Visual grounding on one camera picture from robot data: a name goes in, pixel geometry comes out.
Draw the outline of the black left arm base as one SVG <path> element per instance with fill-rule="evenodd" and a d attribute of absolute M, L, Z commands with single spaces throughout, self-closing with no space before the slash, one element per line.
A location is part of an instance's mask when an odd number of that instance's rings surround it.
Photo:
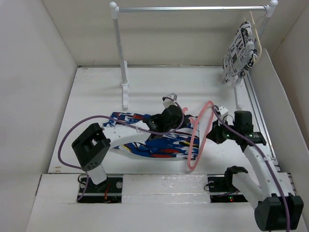
<path fill-rule="evenodd" d="M 109 176 L 106 181 L 95 185 L 85 174 L 78 176 L 78 203 L 121 203 L 123 176 Z"/>

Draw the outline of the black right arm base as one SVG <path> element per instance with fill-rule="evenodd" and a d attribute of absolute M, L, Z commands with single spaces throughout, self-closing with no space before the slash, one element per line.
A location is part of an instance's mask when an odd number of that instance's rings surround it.
<path fill-rule="evenodd" d="M 211 203 L 245 203 L 243 194 L 232 184 L 232 177 L 238 173 L 248 173 L 244 167 L 228 167 L 224 174 L 208 174 L 205 191 L 210 194 Z"/>

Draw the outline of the blue white red patterned trousers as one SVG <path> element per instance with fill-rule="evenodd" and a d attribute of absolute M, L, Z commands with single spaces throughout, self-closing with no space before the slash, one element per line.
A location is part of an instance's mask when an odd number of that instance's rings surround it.
<path fill-rule="evenodd" d="M 122 113 L 113 112 L 110 117 L 124 121 L 128 124 L 134 124 L 142 119 L 149 118 L 149 114 Z M 120 123 L 109 120 L 102 124 L 104 127 L 122 126 Z M 121 150 L 146 158 L 163 158 L 163 159 L 187 159 L 189 154 L 189 146 L 191 142 L 194 124 L 190 122 L 187 127 L 177 130 L 174 133 L 163 135 L 151 141 L 132 142 L 124 145 L 116 146 L 114 149 Z M 191 160 L 196 160 L 199 150 L 199 126 L 195 132 Z"/>

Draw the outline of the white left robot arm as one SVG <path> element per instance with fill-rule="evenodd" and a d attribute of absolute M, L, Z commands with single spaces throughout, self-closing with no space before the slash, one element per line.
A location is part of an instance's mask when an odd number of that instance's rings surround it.
<path fill-rule="evenodd" d="M 189 118 L 176 105 L 136 123 L 129 124 L 116 118 L 114 121 L 119 125 L 102 127 L 98 123 L 91 124 L 71 145 L 81 169 L 91 179 L 91 186 L 99 192 L 104 191 L 108 184 L 102 162 L 110 148 L 157 139 L 173 130 L 185 128 L 190 123 Z"/>

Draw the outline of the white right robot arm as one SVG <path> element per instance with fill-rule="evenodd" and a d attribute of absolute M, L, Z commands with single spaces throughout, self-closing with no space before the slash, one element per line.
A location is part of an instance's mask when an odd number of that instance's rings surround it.
<path fill-rule="evenodd" d="M 271 156 L 265 153 L 267 142 L 262 133 L 254 132 L 251 112 L 235 111 L 233 124 L 229 125 L 226 108 L 215 105 L 212 110 L 217 119 L 207 139 L 218 145 L 227 140 L 235 141 L 250 162 L 258 183 L 246 168 L 231 166 L 223 178 L 207 184 L 209 190 L 222 191 L 222 197 L 240 191 L 253 208 L 257 227 L 263 232 L 296 230 L 304 202 L 283 182 L 283 173 L 276 170 Z"/>

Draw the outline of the pink plastic hanger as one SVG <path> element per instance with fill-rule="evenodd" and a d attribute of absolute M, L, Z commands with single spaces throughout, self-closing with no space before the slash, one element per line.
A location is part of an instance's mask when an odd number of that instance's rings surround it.
<path fill-rule="evenodd" d="M 191 172 L 193 172 L 196 169 L 196 167 L 197 167 L 197 165 L 200 161 L 200 158 L 203 154 L 203 150 L 205 148 L 205 144 L 206 144 L 206 140 L 207 140 L 206 136 L 210 132 L 212 121 L 213 121 L 213 118 L 214 118 L 214 112 L 212 111 L 213 105 L 214 104 L 213 104 L 212 101 L 208 101 L 204 104 L 204 106 L 200 110 L 197 117 L 192 117 L 192 116 L 189 117 L 190 122 L 193 124 L 193 130 L 192 130 L 191 139 L 190 139 L 189 148 L 188 148 L 188 155 L 187 155 L 187 161 L 186 161 L 186 171 L 185 171 L 186 174 L 190 174 Z M 209 109 L 211 111 L 211 114 L 209 116 L 209 120 L 206 124 L 205 130 L 202 130 L 202 126 L 201 126 L 202 119 L 204 117 L 204 114 Z M 199 133 L 198 153 L 197 153 L 196 159 L 194 160 L 194 163 L 192 164 L 191 161 L 192 161 L 192 155 L 193 155 L 193 148 L 194 148 L 194 144 L 195 144 L 194 140 L 195 140 L 195 135 L 196 135 L 197 131 Z"/>

